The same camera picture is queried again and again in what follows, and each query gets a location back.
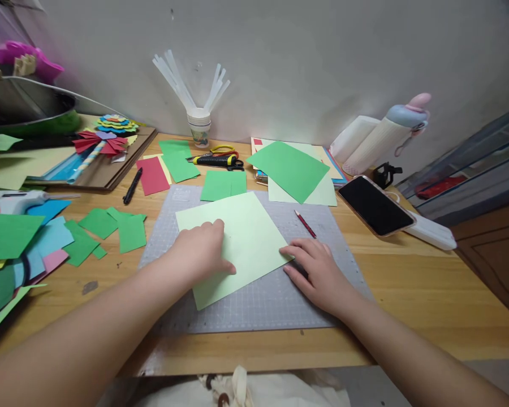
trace pink object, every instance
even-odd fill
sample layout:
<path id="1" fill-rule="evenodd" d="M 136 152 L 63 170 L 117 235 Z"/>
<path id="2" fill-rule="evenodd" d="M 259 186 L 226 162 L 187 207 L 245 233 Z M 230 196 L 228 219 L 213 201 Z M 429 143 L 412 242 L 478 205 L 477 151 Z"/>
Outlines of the pink object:
<path id="1" fill-rule="evenodd" d="M 153 157 L 136 162 L 138 170 L 143 168 L 141 185 L 145 196 L 170 189 L 159 159 L 159 157 Z"/>
<path id="2" fill-rule="evenodd" d="M 13 65 L 15 58 L 25 54 L 36 56 L 36 75 L 48 84 L 52 84 L 57 76 L 64 72 L 64 68 L 49 61 L 41 49 L 19 41 L 6 41 L 0 45 L 0 64 Z"/>

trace white fabric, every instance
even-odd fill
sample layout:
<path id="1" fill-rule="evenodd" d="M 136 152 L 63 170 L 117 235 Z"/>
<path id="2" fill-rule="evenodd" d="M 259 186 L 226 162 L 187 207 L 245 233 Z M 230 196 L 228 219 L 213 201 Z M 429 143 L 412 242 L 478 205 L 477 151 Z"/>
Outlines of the white fabric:
<path id="1" fill-rule="evenodd" d="M 245 394 L 245 403 L 247 403 L 250 393 L 253 405 L 257 407 L 351 406 L 347 391 L 339 389 L 339 386 L 333 383 L 333 377 L 325 371 L 302 371 L 299 376 L 312 385 L 291 373 L 250 374 L 247 377 L 245 393 L 241 393 L 236 387 L 234 394 L 236 396 L 238 393 Z M 230 376 L 224 376 L 222 380 L 228 383 Z M 227 394 L 230 402 L 237 400 L 234 399 L 234 394 Z M 216 406 L 217 399 L 214 399 L 212 392 L 208 391 L 199 380 L 193 379 L 190 382 L 160 390 L 139 402 L 137 407 Z"/>

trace cutting mat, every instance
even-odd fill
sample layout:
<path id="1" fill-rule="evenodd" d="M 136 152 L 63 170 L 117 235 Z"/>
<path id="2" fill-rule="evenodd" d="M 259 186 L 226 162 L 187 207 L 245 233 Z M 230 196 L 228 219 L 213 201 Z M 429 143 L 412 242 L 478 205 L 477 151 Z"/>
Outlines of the cutting mat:
<path id="1" fill-rule="evenodd" d="M 139 268 L 165 253 L 179 230 L 175 212 L 207 202 L 200 202 L 202 187 L 172 185 L 145 247 Z M 373 299 L 368 285 L 345 242 L 330 209 L 321 205 L 270 202 L 268 193 L 254 192 L 273 222 L 289 242 L 297 237 L 310 237 L 294 214 L 298 210 L 317 238 L 326 243 L 347 279 L 364 296 Z M 246 285 L 220 301 L 197 311 L 192 290 L 181 298 L 154 329 L 161 334 L 233 331 L 262 331 L 335 326 L 337 321 L 314 307 L 294 286 L 282 267 Z"/>

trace person's right hand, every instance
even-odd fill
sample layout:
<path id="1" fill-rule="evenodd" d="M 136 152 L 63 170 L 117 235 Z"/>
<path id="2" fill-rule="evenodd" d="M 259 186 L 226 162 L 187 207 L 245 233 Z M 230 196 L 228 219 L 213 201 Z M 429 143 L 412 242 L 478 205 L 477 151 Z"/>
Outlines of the person's right hand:
<path id="1" fill-rule="evenodd" d="M 284 267 L 296 286 L 319 308 L 341 318 L 347 301 L 358 291 L 349 283 L 335 263 L 330 248 L 315 239 L 295 239 L 290 246 L 279 250 L 281 254 L 296 257 L 296 262 L 308 274 L 306 279 L 292 265 Z"/>

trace pencil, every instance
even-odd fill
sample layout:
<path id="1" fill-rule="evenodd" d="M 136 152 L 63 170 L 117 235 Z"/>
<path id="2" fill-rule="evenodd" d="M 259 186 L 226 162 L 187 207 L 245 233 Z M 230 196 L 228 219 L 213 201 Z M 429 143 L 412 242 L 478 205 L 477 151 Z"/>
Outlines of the pencil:
<path id="1" fill-rule="evenodd" d="M 301 217 L 300 213 L 295 210 L 294 211 L 296 213 L 296 216 L 298 217 L 298 219 L 300 219 L 300 221 L 304 224 L 305 228 L 307 229 L 307 231 L 309 232 L 309 234 L 311 236 L 313 236 L 314 239 L 317 238 L 317 235 L 315 235 L 315 232 L 313 232 L 313 230 L 309 227 L 309 225 L 307 224 L 307 222 L 304 220 L 304 218 Z"/>

